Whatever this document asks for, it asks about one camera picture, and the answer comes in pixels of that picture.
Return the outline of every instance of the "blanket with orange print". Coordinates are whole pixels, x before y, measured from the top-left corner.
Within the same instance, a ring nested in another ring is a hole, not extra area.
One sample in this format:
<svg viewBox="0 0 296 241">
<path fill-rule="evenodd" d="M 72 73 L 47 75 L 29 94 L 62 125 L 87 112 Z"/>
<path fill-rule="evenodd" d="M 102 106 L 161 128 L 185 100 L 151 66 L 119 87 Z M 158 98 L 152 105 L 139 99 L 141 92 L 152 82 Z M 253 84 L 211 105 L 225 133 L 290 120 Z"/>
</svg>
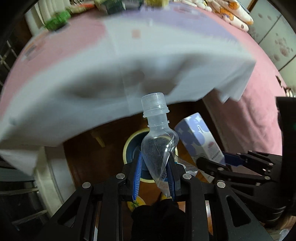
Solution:
<svg viewBox="0 0 296 241">
<path fill-rule="evenodd" d="M 247 32 L 248 25 L 252 25 L 252 17 L 242 8 L 237 0 L 212 0 L 208 5 L 212 12 L 222 18 L 225 22 Z"/>
</svg>

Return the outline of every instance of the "tissue box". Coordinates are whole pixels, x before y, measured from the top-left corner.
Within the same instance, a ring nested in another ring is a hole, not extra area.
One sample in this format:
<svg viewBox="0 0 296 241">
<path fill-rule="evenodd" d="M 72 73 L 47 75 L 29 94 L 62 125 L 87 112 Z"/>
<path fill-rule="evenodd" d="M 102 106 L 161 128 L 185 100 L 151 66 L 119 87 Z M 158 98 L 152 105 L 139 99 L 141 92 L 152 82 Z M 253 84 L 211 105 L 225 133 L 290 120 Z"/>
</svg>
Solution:
<svg viewBox="0 0 296 241">
<path fill-rule="evenodd" d="M 181 120 L 175 126 L 175 131 L 197 167 L 198 163 L 196 163 L 196 160 L 199 157 L 205 157 L 225 165 L 224 155 L 199 113 Z M 200 172 L 208 182 L 211 183 L 214 180 L 214 177 L 204 173 L 202 170 Z"/>
</svg>

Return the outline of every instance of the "white bottle cap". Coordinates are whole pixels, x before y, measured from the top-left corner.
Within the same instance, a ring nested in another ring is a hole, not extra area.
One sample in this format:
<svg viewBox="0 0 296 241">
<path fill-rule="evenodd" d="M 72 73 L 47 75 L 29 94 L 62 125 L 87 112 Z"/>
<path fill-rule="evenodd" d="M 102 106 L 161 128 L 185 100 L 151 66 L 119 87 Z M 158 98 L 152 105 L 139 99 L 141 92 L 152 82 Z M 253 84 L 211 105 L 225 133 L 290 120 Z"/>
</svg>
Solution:
<svg viewBox="0 0 296 241">
<path fill-rule="evenodd" d="M 141 102 L 144 118 L 170 112 L 165 102 L 165 96 L 161 92 L 145 95 Z"/>
</svg>

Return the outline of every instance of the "plastic bottle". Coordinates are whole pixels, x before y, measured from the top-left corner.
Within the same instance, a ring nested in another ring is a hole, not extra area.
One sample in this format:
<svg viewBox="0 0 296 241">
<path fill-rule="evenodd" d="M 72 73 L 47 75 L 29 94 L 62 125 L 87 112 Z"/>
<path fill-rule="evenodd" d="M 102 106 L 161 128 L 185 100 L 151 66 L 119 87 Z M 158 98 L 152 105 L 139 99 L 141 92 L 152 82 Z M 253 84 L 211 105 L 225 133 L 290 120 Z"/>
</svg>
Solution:
<svg viewBox="0 0 296 241">
<path fill-rule="evenodd" d="M 159 189 L 170 196 L 165 166 L 170 153 L 174 154 L 179 141 L 178 134 L 168 126 L 166 113 L 169 112 L 163 93 L 145 95 L 141 99 L 143 117 L 147 117 L 149 133 L 141 144 L 145 164 Z"/>
</svg>

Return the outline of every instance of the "brown wooden floor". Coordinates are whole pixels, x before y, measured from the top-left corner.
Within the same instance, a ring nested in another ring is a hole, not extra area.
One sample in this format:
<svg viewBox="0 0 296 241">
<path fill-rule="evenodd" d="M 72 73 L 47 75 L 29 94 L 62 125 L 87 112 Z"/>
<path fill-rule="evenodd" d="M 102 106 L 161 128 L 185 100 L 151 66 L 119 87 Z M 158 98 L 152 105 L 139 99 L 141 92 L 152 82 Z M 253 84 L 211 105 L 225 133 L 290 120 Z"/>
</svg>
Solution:
<svg viewBox="0 0 296 241">
<path fill-rule="evenodd" d="M 223 149 L 218 133 L 202 100 L 173 104 L 168 107 L 170 112 L 167 116 L 170 121 L 169 126 L 172 129 L 183 118 L 199 112 L 218 145 Z M 97 140 L 92 137 L 90 131 L 73 137 L 64 143 L 66 158 L 76 187 L 86 181 L 93 184 L 100 183 L 121 172 L 123 168 L 122 152 L 125 142 L 131 134 L 146 128 L 148 125 L 147 119 L 144 119 L 142 116 L 143 114 L 141 113 L 95 128 L 95 131 L 104 141 L 105 147 L 100 146 Z M 193 164 L 181 141 L 178 143 L 178 152 L 182 159 Z M 155 183 L 141 182 L 139 196 L 147 205 L 153 204 L 159 194 L 160 190 Z M 126 205 L 122 205 L 122 207 L 124 240 L 129 240 L 132 220 Z"/>
</svg>

